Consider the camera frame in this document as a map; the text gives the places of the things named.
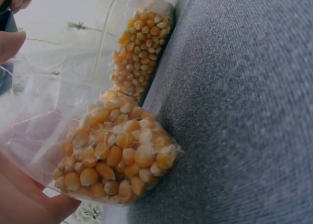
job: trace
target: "gray upholstery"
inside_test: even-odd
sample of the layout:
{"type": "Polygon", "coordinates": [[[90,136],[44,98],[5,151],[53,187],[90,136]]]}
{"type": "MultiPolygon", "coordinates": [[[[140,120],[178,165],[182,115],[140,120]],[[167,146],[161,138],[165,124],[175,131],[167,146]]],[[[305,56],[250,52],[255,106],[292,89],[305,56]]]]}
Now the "gray upholstery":
{"type": "Polygon", "coordinates": [[[313,0],[180,12],[144,108],[185,154],[129,222],[313,223],[313,0]]]}

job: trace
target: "sofa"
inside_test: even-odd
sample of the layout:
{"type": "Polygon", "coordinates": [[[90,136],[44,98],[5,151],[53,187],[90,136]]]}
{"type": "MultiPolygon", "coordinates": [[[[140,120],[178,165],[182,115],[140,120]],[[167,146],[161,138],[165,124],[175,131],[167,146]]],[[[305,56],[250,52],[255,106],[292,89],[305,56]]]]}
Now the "sofa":
{"type": "Polygon", "coordinates": [[[313,223],[313,0],[173,0],[144,103],[184,149],[107,223],[313,223]]]}

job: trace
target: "bag of corn kernels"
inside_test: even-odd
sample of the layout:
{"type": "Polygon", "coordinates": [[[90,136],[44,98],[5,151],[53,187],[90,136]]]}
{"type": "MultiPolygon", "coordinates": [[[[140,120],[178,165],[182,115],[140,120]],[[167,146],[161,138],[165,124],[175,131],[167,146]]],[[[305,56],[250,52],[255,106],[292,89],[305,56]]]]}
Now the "bag of corn kernels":
{"type": "Polygon", "coordinates": [[[112,90],[87,107],[60,147],[54,186],[77,198],[127,204],[173,167],[180,146],[132,97],[112,90]]]}
{"type": "MultiPolygon", "coordinates": [[[[114,47],[110,81],[114,90],[133,97],[140,106],[173,30],[173,11],[166,0],[114,0],[111,5],[102,47],[104,51],[114,47]]],[[[94,84],[103,82],[102,71],[96,68],[94,84]]]]}

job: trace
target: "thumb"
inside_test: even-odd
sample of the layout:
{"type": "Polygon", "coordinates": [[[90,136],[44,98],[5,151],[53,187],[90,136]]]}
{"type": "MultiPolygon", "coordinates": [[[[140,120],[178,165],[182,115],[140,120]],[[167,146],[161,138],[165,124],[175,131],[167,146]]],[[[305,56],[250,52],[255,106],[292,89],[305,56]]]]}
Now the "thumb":
{"type": "Polygon", "coordinates": [[[49,198],[49,202],[51,209],[48,211],[57,223],[62,222],[74,213],[81,203],[81,201],[65,195],[51,197],[49,198]]]}
{"type": "Polygon", "coordinates": [[[26,39],[25,32],[0,31],[0,64],[14,57],[26,39]]]}

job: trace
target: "couch cushion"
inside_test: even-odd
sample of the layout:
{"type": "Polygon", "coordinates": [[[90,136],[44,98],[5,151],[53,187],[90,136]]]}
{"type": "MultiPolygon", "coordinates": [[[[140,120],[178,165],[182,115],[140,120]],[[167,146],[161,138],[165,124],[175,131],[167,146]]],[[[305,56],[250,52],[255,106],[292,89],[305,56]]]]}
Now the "couch cushion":
{"type": "Polygon", "coordinates": [[[189,1],[144,104],[185,154],[130,223],[313,223],[312,1],[189,1]]]}

